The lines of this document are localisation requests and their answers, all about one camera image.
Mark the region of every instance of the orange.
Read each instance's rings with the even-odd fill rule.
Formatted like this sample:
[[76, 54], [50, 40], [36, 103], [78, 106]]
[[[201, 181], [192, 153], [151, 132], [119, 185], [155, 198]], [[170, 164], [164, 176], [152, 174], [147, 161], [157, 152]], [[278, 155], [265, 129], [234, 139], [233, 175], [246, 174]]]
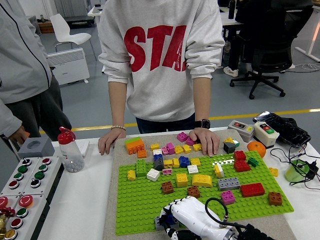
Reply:
[[249, 151], [256, 150], [261, 158], [263, 158], [266, 155], [266, 147], [259, 141], [249, 142], [246, 147]]

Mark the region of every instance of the yellow floor line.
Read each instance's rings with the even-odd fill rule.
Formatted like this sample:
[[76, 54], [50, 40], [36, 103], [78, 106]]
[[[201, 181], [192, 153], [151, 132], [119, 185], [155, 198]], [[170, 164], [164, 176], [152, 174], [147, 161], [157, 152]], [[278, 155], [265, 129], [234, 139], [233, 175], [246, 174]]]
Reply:
[[[292, 111], [276, 111], [274, 112], [277, 115], [288, 115], [288, 114], [306, 114], [306, 113], [316, 113], [320, 112], [320, 108], [314, 109], [304, 109], [304, 110], [292, 110]], [[253, 118], [260, 113], [253, 114], [241, 114], [241, 115], [229, 115], [229, 116], [212, 116], [209, 117], [209, 120], [225, 120], [225, 119], [244, 119], [244, 118]], [[136, 127], [136, 123], [127, 123], [124, 125], [126, 128]], [[110, 129], [112, 125], [104, 125], [104, 126], [88, 126], [88, 127], [75, 127], [72, 128], [73, 132], [77, 131], [89, 131], [89, 130], [101, 130], [101, 129]]]

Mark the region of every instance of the bracelet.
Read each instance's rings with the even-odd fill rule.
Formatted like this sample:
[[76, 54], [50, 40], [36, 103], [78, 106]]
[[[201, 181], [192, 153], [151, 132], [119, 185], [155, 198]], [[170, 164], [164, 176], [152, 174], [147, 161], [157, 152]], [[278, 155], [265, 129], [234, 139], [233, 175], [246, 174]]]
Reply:
[[120, 125], [112, 126], [112, 127], [111, 127], [111, 130], [112, 130], [112, 129], [123, 129], [123, 130], [125, 130], [125, 131], [127, 130], [125, 126], [120, 126]]

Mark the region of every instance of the white chair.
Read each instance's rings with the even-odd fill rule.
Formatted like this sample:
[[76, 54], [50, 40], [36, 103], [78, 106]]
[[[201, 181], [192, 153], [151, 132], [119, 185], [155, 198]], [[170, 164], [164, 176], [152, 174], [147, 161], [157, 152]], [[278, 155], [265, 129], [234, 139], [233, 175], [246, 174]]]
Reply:
[[90, 41], [91, 35], [89, 33], [77, 33], [74, 35], [70, 35], [70, 27], [66, 20], [58, 13], [57, 15], [53, 15], [50, 17], [55, 37], [58, 40], [58, 44], [55, 45], [55, 52], [57, 52], [57, 46], [61, 44], [71, 44], [71, 48], [73, 48], [72, 43], [77, 45], [83, 44], [89, 40], [93, 55], [95, 60], [97, 60], [96, 53], [94, 47]]

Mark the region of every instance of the gray jacket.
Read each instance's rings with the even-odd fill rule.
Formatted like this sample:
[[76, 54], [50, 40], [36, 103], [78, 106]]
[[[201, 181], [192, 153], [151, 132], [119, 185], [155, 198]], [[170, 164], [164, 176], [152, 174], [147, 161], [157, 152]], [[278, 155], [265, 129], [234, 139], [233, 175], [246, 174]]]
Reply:
[[51, 63], [35, 32], [18, 0], [0, 0], [0, 135], [6, 137], [22, 121], [5, 104], [40, 94], [51, 84]]

